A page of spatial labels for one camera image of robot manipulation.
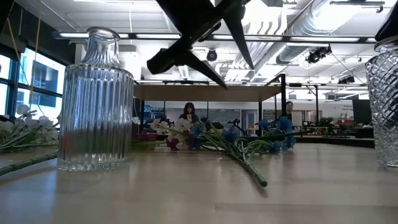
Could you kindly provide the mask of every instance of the security camera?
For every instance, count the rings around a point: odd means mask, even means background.
[[[206,59],[209,62],[214,62],[215,60],[217,60],[216,50],[215,49],[210,49],[209,52],[207,53]]]

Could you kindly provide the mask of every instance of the blue flower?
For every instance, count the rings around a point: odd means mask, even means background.
[[[270,153],[278,153],[278,152],[280,152],[280,147],[281,147],[280,142],[279,141],[275,141],[272,144],[272,148],[269,149],[269,152]]]
[[[265,130],[265,131],[269,131],[269,128],[268,128],[268,120],[266,120],[266,119],[260,120],[259,126],[261,127],[261,129],[263,129],[263,130]]]
[[[195,138],[198,138],[199,135],[203,132],[203,130],[205,130],[204,124],[195,124],[191,127],[191,133]]]
[[[293,148],[295,143],[296,143],[296,139],[295,138],[292,138],[292,137],[286,138],[286,140],[282,144],[282,150],[283,151],[287,151],[290,148]]]
[[[277,123],[277,129],[283,131],[284,133],[292,133],[293,123],[291,120],[287,119],[287,117],[281,116]]]
[[[234,142],[239,137],[239,135],[236,132],[234,132],[234,130],[235,126],[231,126],[227,131],[223,130],[223,133],[221,135],[225,140],[229,142]]]

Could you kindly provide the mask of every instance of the clear glass vase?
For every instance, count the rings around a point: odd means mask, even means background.
[[[78,65],[65,70],[57,166],[109,170],[126,161],[131,145],[133,75],[119,66],[119,35],[91,27]]]
[[[366,63],[377,162],[398,167],[398,36],[376,44]]]

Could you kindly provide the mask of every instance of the person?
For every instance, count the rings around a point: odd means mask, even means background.
[[[184,107],[184,113],[180,115],[179,119],[183,118],[188,120],[189,123],[195,123],[199,121],[198,116],[195,114],[195,107],[193,103],[189,102]]]
[[[286,117],[289,120],[292,120],[292,111],[293,111],[293,102],[286,102]]]

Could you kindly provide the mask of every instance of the woman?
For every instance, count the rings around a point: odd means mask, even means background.
[[[179,118],[188,120],[189,123],[195,123],[199,121],[198,116],[195,114],[195,107],[193,103],[187,103],[184,107],[184,113]]]

